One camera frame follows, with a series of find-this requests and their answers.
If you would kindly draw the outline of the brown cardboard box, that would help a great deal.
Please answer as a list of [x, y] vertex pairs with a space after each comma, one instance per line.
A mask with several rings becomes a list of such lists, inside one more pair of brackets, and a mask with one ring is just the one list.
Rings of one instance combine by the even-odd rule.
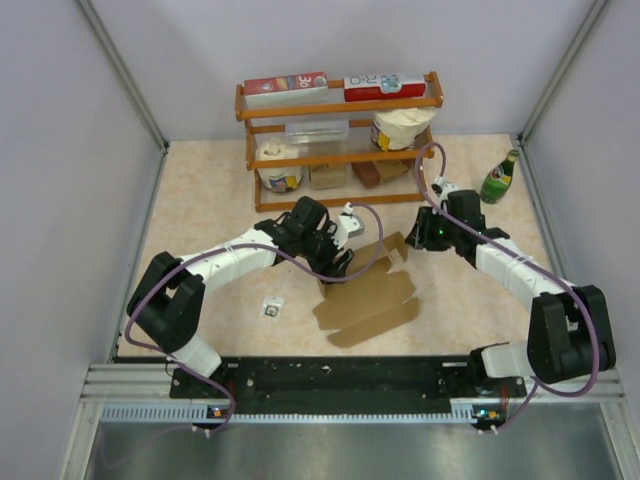
[[322, 301], [312, 313], [319, 330], [335, 347], [360, 345], [412, 322], [420, 312], [416, 286], [405, 269], [408, 245], [402, 233], [386, 236], [382, 249], [376, 248], [377, 244], [372, 243], [355, 252], [349, 274], [376, 258], [361, 276], [319, 286]]

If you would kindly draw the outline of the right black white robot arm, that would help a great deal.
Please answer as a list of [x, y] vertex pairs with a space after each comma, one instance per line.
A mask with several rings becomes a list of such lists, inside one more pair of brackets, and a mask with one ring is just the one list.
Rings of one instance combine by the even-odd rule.
[[616, 350], [604, 293], [548, 272], [504, 230], [487, 226], [477, 192], [448, 185], [443, 194], [438, 206], [419, 208], [407, 244], [417, 250], [454, 250], [500, 283], [529, 313], [526, 340], [471, 352], [469, 388], [487, 396], [504, 378], [528, 376], [555, 384], [614, 368]]

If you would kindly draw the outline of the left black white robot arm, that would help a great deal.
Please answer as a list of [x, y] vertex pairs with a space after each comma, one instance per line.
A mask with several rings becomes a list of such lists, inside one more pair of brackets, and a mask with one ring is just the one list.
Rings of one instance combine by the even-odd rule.
[[256, 223], [239, 237], [203, 252], [175, 257], [161, 252], [151, 260], [126, 313], [161, 352], [193, 371], [192, 384], [205, 396], [226, 387], [220, 355], [198, 333], [204, 299], [214, 290], [248, 274], [281, 263], [287, 254], [301, 257], [311, 272], [343, 278], [354, 258], [347, 240], [364, 232], [364, 224], [345, 205], [335, 219], [307, 196], [277, 219]]

